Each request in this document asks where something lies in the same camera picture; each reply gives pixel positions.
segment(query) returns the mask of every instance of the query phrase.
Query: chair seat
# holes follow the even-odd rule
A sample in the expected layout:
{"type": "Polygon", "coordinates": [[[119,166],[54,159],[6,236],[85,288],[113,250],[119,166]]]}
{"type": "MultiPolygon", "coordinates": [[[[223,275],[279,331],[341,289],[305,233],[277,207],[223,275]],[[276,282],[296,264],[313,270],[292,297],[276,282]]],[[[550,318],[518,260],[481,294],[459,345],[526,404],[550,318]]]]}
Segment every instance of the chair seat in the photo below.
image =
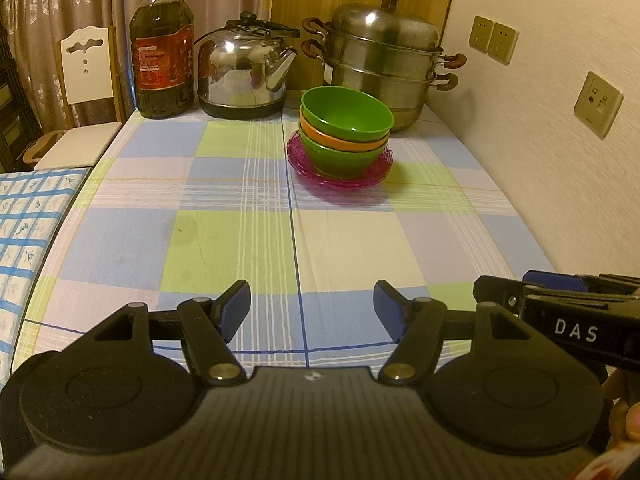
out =
{"type": "Polygon", "coordinates": [[[121,123],[104,123],[72,128],[42,157],[35,169],[91,168],[121,127],[121,123]]]}

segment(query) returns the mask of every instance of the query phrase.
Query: wall socket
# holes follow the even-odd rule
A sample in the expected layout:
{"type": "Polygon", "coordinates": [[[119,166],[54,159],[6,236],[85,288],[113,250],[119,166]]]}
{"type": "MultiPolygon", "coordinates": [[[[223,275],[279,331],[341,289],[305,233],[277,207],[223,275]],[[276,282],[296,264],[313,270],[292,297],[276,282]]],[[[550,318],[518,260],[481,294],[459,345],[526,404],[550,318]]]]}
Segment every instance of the wall socket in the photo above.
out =
{"type": "Polygon", "coordinates": [[[471,35],[469,36],[469,45],[482,52],[486,52],[489,47],[492,30],[494,30],[494,22],[482,16],[476,16],[474,26],[471,28],[471,35]]]}
{"type": "Polygon", "coordinates": [[[511,56],[513,56],[513,50],[516,48],[517,39],[517,30],[501,23],[495,23],[487,53],[504,63],[509,63],[511,56]]]}
{"type": "Polygon", "coordinates": [[[582,91],[575,103],[574,113],[601,139],[609,133],[616,118],[623,95],[593,72],[587,74],[582,91]]]}

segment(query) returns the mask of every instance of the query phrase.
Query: bottle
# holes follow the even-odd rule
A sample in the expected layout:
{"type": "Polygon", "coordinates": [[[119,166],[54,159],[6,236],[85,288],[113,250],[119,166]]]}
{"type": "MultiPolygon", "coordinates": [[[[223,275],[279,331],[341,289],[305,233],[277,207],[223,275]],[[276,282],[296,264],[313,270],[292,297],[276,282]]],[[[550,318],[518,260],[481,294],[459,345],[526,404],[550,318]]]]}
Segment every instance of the bottle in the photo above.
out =
{"type": "Polygon", "coordinates": [[[187,111],[193,90],[193,13],[184,0],[143,0],[129,24],[136,105],[149,119],[187,111]]]}

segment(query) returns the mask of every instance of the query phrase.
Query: purple glass plate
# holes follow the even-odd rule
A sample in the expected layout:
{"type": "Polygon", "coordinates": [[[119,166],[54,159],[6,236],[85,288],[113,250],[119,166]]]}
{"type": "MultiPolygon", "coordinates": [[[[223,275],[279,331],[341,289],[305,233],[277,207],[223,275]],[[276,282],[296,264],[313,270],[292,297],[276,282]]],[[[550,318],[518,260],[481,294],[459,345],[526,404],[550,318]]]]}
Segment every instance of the purple glass plate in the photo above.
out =
{"type": "Polygon", "coordinates": [[[297,130],[293,132],[287,143],[287,158],[289,159],[289,164],[300,175],[318,184],[318,186],[335,190],[362,189],[375,186],[384,180],[391,170],[391,165],[394,163],[392,152],[387,146],[376,161],[356,178],[341,180],[323,175],[314,168],[311,159],[306,154],[297,130]]]}

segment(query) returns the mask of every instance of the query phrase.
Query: white sticker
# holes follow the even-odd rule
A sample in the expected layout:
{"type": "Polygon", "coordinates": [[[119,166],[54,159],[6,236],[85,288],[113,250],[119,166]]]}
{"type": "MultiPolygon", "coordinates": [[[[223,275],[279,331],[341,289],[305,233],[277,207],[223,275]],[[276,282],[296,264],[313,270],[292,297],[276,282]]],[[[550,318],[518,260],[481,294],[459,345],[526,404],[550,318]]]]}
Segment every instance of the white sticker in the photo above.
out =
{"type": "Polygon", "coordinates": [[[331,68],[327,63],[324,64],[324,81],[331,84],[334,80],[334,69],[331,68]]]}

